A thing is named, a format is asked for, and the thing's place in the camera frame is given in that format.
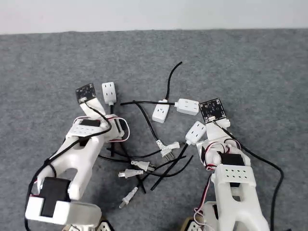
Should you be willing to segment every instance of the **black wire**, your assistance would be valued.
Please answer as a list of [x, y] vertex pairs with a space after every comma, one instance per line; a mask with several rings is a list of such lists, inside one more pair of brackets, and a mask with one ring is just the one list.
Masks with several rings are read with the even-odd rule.
[[147, 114], [145, 113], [144, 109], [143, 109], [138, 103], [136, 103], [136, 105], [139, 107], [139, 109], [140, 109], [140, 111], [142, 112], [142, 114], [143, 114], [143, 116], [144, 116], [144, 118], [145, 118], [147, 124], [149, 125], [149, 128], [150, 128], [150, 130], [151, 130], [151, 133], [152, 133], [152, 135], [153, 135], [155, 141], [158, 141], [159, 138], [157, 137], [157, 135], [156, 135], [156, 133], [155, 133], [155, 131], [154, 131], [154, 129], [153, 129], [153, 126], [152, 126], [152, 124], [151, 124], [151, 122], [150, 122], [150, 120], [149, 120]]
[[187, 161], [187, 163], [184, 165], [183, 168], [181, 168], [179, 171], [175, 172], [175, 173], [172, 173], [172, 174], [167, 174], [165, 176], [163, 176], [163, 174], [158, 174], [158, 173], [153, 173], [153, 172], [147, 172], [148, 174], [150, 175], [153, 175], [153, 176], [157, 176], [157, 177], [173, 177], [173, 176], [176, 176], [177, 174], [181, 173], [182, 171], [184, 171], [184, 169], [188, 166], [188, 164], [191, 162], [191, 160], [193, 159], [193, 155], [189, 158], [189, 160]]
[[108, 161], [113, 161], [113, 162], [129, 163], [128, 160], [118, 160], [118, 159], [113, 159], [113, 158], [109, 158], [109, 157], [102, 156], [102, 155], [98, 155], [97, 157], [98, 157], [98, 158], [101, 158], [101, 159], [103, 159], [103, 160], [108, 160]]
[[110, 114], [113, 114], [113, 113], [114, 113], [114, 106], [110, 105]]
[[[149, 157], [149, 156], [151, 156], [151, 155], [155, 155], [156, 153], [159, 153], [160, 151], [161, 151], [161, 149], [159, 149], [159, 150], [157, 150], [157, 151], [155, 151], [155, 152], [153, 152], [153, 153], [150, 153], [150, 154], [147, 154], [147, 155], [140, 155], [140, 156], [138, 156], [138, 155], [130, 155], [130, 158], [131, 158], [131, 159], [146, 158], [146, 157]], [[121, 154], [121, 153], [119, 153], [119, 152], [117, 152], [117, 151], [115, 151], [115, 154], [120, 155], [120, 156], [122, 156], [122, 157], [127, 157], [126, 155]]]
[[[170, 164], [170, 163], [172, 163], [172, 162], [174, 162], [174, 161], [176, 161], [176, 160], [181, 160], [181, 159], [184, 159], [184, 158], [186, 158], [185, 155], [182, 156], [182, 157], [178, 157], [178, 158], [176, 158], [176, 159], [173, 159], [173, 160], [169, 160], [168, 162], [165, 162], [165, 163], [161, 164], [160, 166], [157, 166], [156, 169], [155, 169], [155, 171], [157, 171], [158, 169], [162, 168], [163, 166], [166, 166], [166, 165], [168, 165], [168, 164]], [[141, 179], [142, 182], [144, 182], [145, 179], [147, 179], [149, 176], [150, 176], [150, 174], [147, 174], [144, 178], [142, 178], [142, 179]]]
[[[219, 126], [216, 122], [214, 122], [215, 125], [217, 125], [218, 127], [220, 127], [227, 135], [229, 135], [232, 139], [235, 139], [238, 141], [238, 139], [236, 139], [230, 132], [228, 132], [226, 129], [222, 128], [221, 126]], [[251, 154], [253, 157], [257, 158], [258, 160], [261, 160], [269, 165], [271, 165], [272, 167], [274, 167], [275, 169], [277, 169], [280, 172], [280, 179], [276, 185], [274, 194], [273, 194], [273, 198], [271, 201], [271, 208], [270, 208], [270, 231], [274, 231], [274, 221], [275, 221], [275, 205], [276, 205], [276, 199], [277, 199], [277, 194], [279, 191], [279, 188], [282, 184], [283, 178], [284, 178], [284, 172], [283, 170], [275, 165], [274, 163], [272, 163], [271, 161], [268, 161], [264, 158], [262, 158], [261, 156], [258, 156], [257, 154], [254, 154], [252, 151], [250, 151], [248, 148], [246, 148], [241, 142], [239, 142], [239, 144], [241, 145], [241, 147], [248, 152], [249, 154]]]
[[136, 104], [136, 103], [150, 103], [150, 104], [174, 105], [174, 103], [169, 103], [169, 102], [155, 102], [155, 101], [131, 101], [131, 102], [120, 103], [120, 105], [123, 106], [123, 105]]
[[167, 86], [167, 93], [165, 96], [165, 99], [168, 100], [169, 99], [169, 92], [170, 92], [170, 81], [171, 81], [171, 76], [173, 74], [173, 72], [175, 71], [175, 69], [177, 69], [178, 66], [180, 66], [183, 62], [179, 62], [178, 64], [175, 65], [175, 67], [172, 69], [172, 71], [170, 72], [169, 78], [168, 78], [168, 86]]
[[168, 168], [167, 170], [163, 173], [163, 175], [156, 181], [156, 183], [152, 186], [151, 191], [153, 191], [157, 185], [163, 180], [163, 178], [167, 175], [167, 173], [177, 164], [177, 162], [179, 161], [179, 158], [183, 156], [185, 150], [187, 149], [188, 144], [185, 144], [185, 146], [183, 147], [181, 153], [179, 154], [178, 158], [176, 161], [174, 161]]
[[[85, 140], [88, 140], [89, 138], [91, 137], [94, 137], [94, 136], [99, 136], [99, 135], [102, 135], [102, 134], [105, 134], [107, 132], [109, 132], [112, 128], [112, 125], [111, 123], [108, 121], [108, 119], [103, 115], [101, 114], [98, 110], [90, 107], [87, 105], [87, 103], [85, 103], [85, 105], [92, 109], [93, 111], [95, 111], [96, 113], [98, 113], [108, 124], [109, 128], [104, 130], [104, 131], [101, 131], [101, 132], [97, 132], [97, 133], [94, 133], [94, 134], [91, 134], [91, 135], [88, 135], [86, 137], [81, 137], [79, 138], [78, 140], [72, 142], [68, 147], [66, 147], [65, 149], [63, 149], [61, 152], [59, 152], [57, 155], [54, 155], [53, 157], [50, 157], [48, 159], [46, 159], [44, 161], [44, 164], [36, 171], [36, 173], [34, 174], [34, 176], [32, 177], [32, 180], [30, 181], [29, 185], [28, 185], [28, 190], [27, 190], [27, 194], [26, 194], [26, 203], [25, 203], [25, 212], [26, 212], [26, 208], [27, 208], [27, 204], [28, 204], [28, 201], [29, 201], [29, 198], [30, 198], [30, 194], [31, 194], [31, 190], [33, 188], [33, 185], [34, 185], [34, 182], [36, 180], [36, 178], [38, 177], [38, 175], [40, 174], [40, 172], [46, 167], [48, 166], [49, 164], [51, 164], [55, 159], [57, 159], [58, 157], [62, 156], [65, 152], [67, 152], [68, 150], [70, 150], [72, 147], [74, 147], [76, 144], [82, 142], [82, 141], [85, 141]], [[26, 218], [26, 214], [25, 214], [25, 217], [24, 217], [24, 222], [25, 222], [25, 229], [27, 231], [30, 231], [31, 229], [29, 228], [29, 225], [28, 225], [28, 220]]]
[[[131, 158], [130, 158], [129, 154], [127, 153], [127, 150], [126, 150], [126, 148], [124, 147], [124, 144], [123, 144], [122, 142], [120, 142], [120, 146], [121, 146], [123, 152], [125, 153], [126, 158], [129, 160], [130, 166], [131, 166], [133, 169], [136, 169], [137, 167], [131, 164]], [[142, 182], [141, 179], [140, 179], [140, 176], [139, 176], [139, 175], [136, 175], [136, 178], [137, 178], [138, 182], [141, 184], [141, 188], [142, 188], [143, 192], [146, 193], [145, 187], [144, 187], [144, 185], [143, 185], [143, 182]]]
[[[113, 113], [114, 113], [114, 106], [110, 105], [110, 114], [113, 114]], [[115, 143], [111, 143], [110, 156], [114, 156], [114, 155], [115, 155]]]
[[53, 166], [52, 164], [49, 164], [48, 166], [51, 167], [51, 169], [52, 169], [52, 171], [53, 171], [53, 176], [54, 176], [54, 177], [57, 177], [57, 171], [56, 171], [56, 169], [54, 168], [54, 166]]

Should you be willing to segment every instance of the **white plug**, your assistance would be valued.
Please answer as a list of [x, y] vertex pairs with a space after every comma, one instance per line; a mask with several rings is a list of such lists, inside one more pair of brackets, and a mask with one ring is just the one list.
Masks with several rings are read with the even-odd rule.
[[134, 170], [134, 169], [126, 169], [123, 172], [119, 172], [119, 177], [125, 177], [126, 179], [129, 177], [134, 177], [136, 175], [142, 175], [144, 173], [143, 170]]
[[120, 204], [119, 208], [123, 208], [124, 206], [128, 205], [130, 200], [136, 194], [137, 190], [138, 188], [135, 187], [129, 194], [127, 194], [127, 196], [122, 199], [122, 203]]
[[131, 164], [141, 168], [144, 171], [153, 172], [155, 170], [155, 166], [151, 165], [150, 162], [132, 160]]
[[116, 89], [115, 83], [102, 83], [103, 96], [105, 100], [105, 104], [114, 105], [116, 103]]
[[180, 148], [179, 142], [173, 142], [172, 144], [165, 146], [160, 140], [157, 140], [156, 144], [161, 149], [160, 153], [162, 157], [165, 157], [168, 161], [174, 159], [172, 149]]
[[187, 132], [185, 139], [188, 145], [196, 145], [196, 143], [201, 139], [201, 137], [205, 134], [206, 127], [199, 121], [196, 121], [194, 125]]
[[[159, 103], [167, 103], [168, 100], [160, 100]], [[152, 114], [152, 120], [158, 123], [164, 123], [169, 111], [169, 104], [156, 104], [154, 112]]]
[[199, 102], [194, 100], [179, 99], [174, 103], [178, 112], [195, 116], [199, 112]]

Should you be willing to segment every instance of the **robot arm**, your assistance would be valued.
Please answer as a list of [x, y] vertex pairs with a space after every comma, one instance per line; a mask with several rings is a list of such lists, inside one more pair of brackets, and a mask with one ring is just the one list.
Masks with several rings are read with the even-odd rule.
[[222, 119], [207, 123], [208, 140], [197, 144], [201, 162], [215, 171], [210, 180], [214, 183], [216, 202], [206, 202], [196, 209], [195, 215], [202, 216], [196, 220], [199, 226], [191, 224], [191, 230], [204, 227], [206, 231], [269, 231], [257, 197], [250, 159], [219, 126], [227, 128], [230, 122]]
[[[94, 90], [92, 84], [84, 86], [83, 89], [86, 89], [87, 94], [89, 89]], [[61, 225], [73, 224], [82, 231], [98, 226], [102, 216], [101, 209], [78, 200], [83, 196], [92, 176], [93, 165], [104, 143], [122, 138], [124, 132], [115, 115], [105, 116], [105, 111], [96, 97], [88, 99], [89, 96], [79, 102], [87, 116], [74, 121], [65, 141], [50, 157], [54, 160], [38, 174], [39, 194], [31, 195], [28, 200], [25, 214], [27, 219]], [[79, 139], [82, 141], [57, 157]], [[71, 181], [62, 179], [61, 174], [70, 168], [77, 170], [75, 177]]]

